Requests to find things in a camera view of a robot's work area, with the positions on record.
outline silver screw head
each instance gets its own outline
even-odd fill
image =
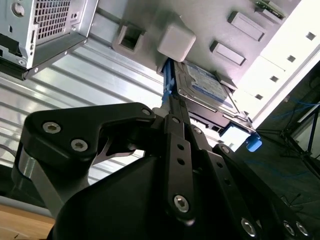
[[[19,2],[14,2],[11,9],[17,17],[22,18],[25,16],[25,8]]]
[[[230,153],[230,150],[227,147],[222,146],[221,148],[226,154]]]
[[[179,124],[180,123],[180,120],[178,119],[178,118],[176,118],[176,117],[172,117],[172,120],[175,122],[175,123],[177,123],[177,124]]]
[[[59,124],[48,121],[42,125],[43,130],[48,134],[57,134],[61,131]]]
[[[242,218],[241,225],[250,237],[254,238],[256,236],[257,233],[256,233],[254,226],[247,219]]]
[[[82,139],[75,139],[71,142],[71,147],[77,152],[84,152],[88,149],[88,144]]]
[[[303,235],[305,235],[305,236],[308,236],[308,235],[309,235],[308,231],[305,229],[305,227],[304,227],[300,222],[297,221],[295,224],[296,224],[296,227],[299,229],[299,231],[300,231]]]
[[[145,115],[151,115],[151,113],[147,110],[147,109],[142,109],[142,112],[145,114]]]
[[[196,126],[193,129],[197,134],[201,134],[202,133],[201,129],[196,127]]]
[[[287,221],[283,222],[283,226],[292,236],[295,235],[294,229],[290,226],[290,224]]]
[[[183,196],[176,195],[173,201],[174,201],[174,205],[180,212],[186,213],[189,211],[189,203],[187,199],[185,199]]]

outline ridged metal surface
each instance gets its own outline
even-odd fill
[[[114,7],[120,17],[121,7]],[[16,151],[24,120],[35,111],[130,102],[159,107],[163,78],[109,47],[117,30],[117,23],[96,13],[84,47],[24,82],[0,73],[0,144]],[[129,157],[116,157],[93,166],[90,183],[142,155],[142,151],[136,151]],[[12,167],[13,162],[14,157],[0,149],[0,164]]]

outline hard drive label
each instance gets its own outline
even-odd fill
[[[229,108],[234,108],[230,97],[227,95],[221,84],[216,80],[214,75],[197,66],[187,64],[186,68],[189,75],[194,79],[191,85],[195,90]]]

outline metal mesh grille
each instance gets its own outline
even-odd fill
[[[37,40],[52,39],[52,36],[58,37],[63,34],[70,1],[36,0],[34,22],[39,24]]]

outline wooden surface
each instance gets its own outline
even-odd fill
[[[0,205],[0,240],[47,239],[54,223],[52,218]]]

